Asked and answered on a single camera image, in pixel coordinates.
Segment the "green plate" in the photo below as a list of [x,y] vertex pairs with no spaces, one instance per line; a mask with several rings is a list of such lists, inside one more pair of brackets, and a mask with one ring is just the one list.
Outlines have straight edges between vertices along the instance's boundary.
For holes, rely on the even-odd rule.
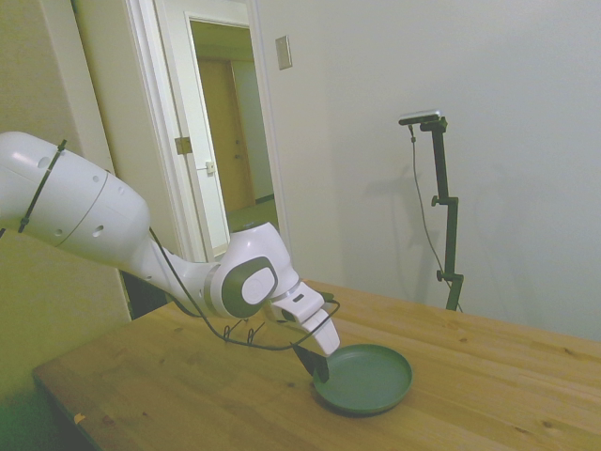
[[334,408],[368,415],[387,411],[407,393],[413,379],[405,357],[379,345],[353,345],[328,357],[330,378],[322,382],[317,373],[317,392]]

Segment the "black cable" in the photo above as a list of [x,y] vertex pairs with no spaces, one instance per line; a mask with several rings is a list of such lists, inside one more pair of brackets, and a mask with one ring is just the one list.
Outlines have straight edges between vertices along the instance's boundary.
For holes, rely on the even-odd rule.
[[58,157],[60,157],[60,154],[63,152],[63,150],[65,150],[65,145],[66,144],[67,144],[67,140],[63,139],[63,142],[60,143],[58,145],[58,147],[56,148],[56,152],[54,153],[54,157],[53,157],[52,161],[50,162],[50,164],[48,165],[48,168],[46,168],[46,172],[44,173],[44,177],[42,177],[41,182],[38,185],[38,189],[36,190],[36,193],[34,194],[34,198],[31,200],[31,203],[29,204],[29,208],[27,209],[27,213],[21,219],[21,225],[19,226],[19,233],[23,233],[23,231],[25,230],[25,228],[29,224],[29,216],[31,216],[31,213],[33,212],[34,207],[36,206],[36,202],[38,202],[38,198],[39,198],[39,195],[41,194],[41,190],[43,190],[44,185],[46,184],[46,180],[48,180],[48,177],[50,176],[51,172],[53,172],[54,165],[58,161]]
[[[434,244],[432,244],[432,239],[430,238],[430,232],[428,231],[428,227],[425,221],[425,212],[424,212],[424,202],[422,200],[422,191],[420,190],[420,183],[417,180],[417,169],[416,169],[416,163],[415,163],[415,141],[417,141],[417,139],[415,138],[415,135],[413,134],[413,126],[409,125],[409,131],[411,132],[411,146],[413,148],[413,179],[415,180],[415,188],[417,189],[417,196],[420,199],[420,210],[422,212],[422,224],[424,224],[424,231],[425,231],[425,236],[428,238],[428,244],[430,245],[430,249],[432,249],[432,253],[434,254],[434,257],[436,258],[436,261],[439,264],[439,268],[440,268],[440,272],[444,272],[444,270],[442,269],[442,263],[440,263],[440,258],[439,258],[439,254],[436,252],[436,249],[434,248]],[[448,280],[444,281],[447,284],[447,287],[449,289],[451,289],[451,284],[449,283]],[[457,307],[459,308],[459,311],[461,313],[463,313],[463,309],[461,308],[461,305],[459,305],[459,303],[457,303]]]
[[[234,343],[236,345],[246,346],[248,348],[257,348],[257,349],[260,349],[260,350],[291,350],[295,346],[298,346],[300,343],[302,343],[303,341],[305,341],[307,338],[311,337],[314,334],[314,332],[317,329],[319,329],[321,326],[323,326],[329,319],[331,319],[331,317],[340,308],[340,303],[338,303],[334,299],[327,301],[327,303],[334,303],[336,305],[336,308],[334,308],[334,310],[328,315],[328,317],[325,318],[323,321],[321,321],[319,323],[319,325],[317,327],[315,327],[315,329],[312,332],[306,334],[300,340],[298,340],[298,341],[296,341],[294,343],[290,343],[289,345],[286,345],[286,346],[263,346],[263,345],[256,345],[254,343],[248,343],[248,342],[234,340],[232,338],[229,338],[227,336],[224,336],[224,335],[220,334],[219,332],[217,332],[217,330],[215,330],[215,328],[213,327],[213,325],[208,320],[207,316],[201,310],[201,308],[198,305],[198,303],[194,300],[194,298],[192,297],[192,295],[190,294],[190,292],[184,286],[184,283],[179,278],[179,274],[177,274],[176,269],[171,264],[171,260],[169,260],[169,257],[167,256],[167,254],[165,253],[164,249],[162,248],[161,242],[159,241],[159,238],[157,237],[157,235],[154,233],[154,230],[152,230],[152,227],[150,228],[150,235],[152,235],[152,238],[154,239],[154,241],[159,246],[159,250],[161,251],[162,257],[164,258],[165,262],[169,266],[169,269],[171,270],[171,273],[176,278],[177,283],[179,284],[179,286],[181,287],[181,289],[186,294],[186,297],[188,298],[188,300],[192,303],[192,305],[194,306],[194,308],[198,311],[198,313],[200,315],[200,318],[202,318],[202,320],[207,324],[208,328],[210,329],[211,332],[213,332],[213,334],[215,336],[217,336],[218,338],[221,338],[223,341],[225,341],[227,343]],[[187,312],[185,309],[183,309],[183,311],[184,311],[184,313],[187,313],[188,315],[191,315],[190,312]]]

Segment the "wooden tabletop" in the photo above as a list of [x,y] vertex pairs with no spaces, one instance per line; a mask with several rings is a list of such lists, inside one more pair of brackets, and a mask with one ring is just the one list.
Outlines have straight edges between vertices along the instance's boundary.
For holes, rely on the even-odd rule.
[[[413,384],[396,407],[333,412],[292,351],[225,344],[173,304],[35,375],[102,450],[601,450],[601,343],[310,285],[342,304],[342,346],[409,360]],[[266,327],[255,340],[270,339]]]

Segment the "door hinge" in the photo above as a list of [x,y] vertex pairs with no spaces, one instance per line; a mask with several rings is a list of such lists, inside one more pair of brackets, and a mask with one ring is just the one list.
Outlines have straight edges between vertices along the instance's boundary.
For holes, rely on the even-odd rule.
[[192,143],[190,136],[176,138],[177,155],[186,155],[192,153]]

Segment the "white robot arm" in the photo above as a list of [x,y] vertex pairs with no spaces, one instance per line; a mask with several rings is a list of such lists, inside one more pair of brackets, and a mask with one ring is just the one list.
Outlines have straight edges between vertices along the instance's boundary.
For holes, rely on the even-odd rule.
[[145,200],[112,174],[29,134],[0,134],[0,228],[129,272],[172,294],[188,313],[196,313],[195,303],[223,318],[264,310],[290,342],[311,333],[302,342],[311,352],[328,356],[339,347],[322,296],[300,280],[272,225],[232,234],[220,263],[170,254],[192,300],[149,226]]

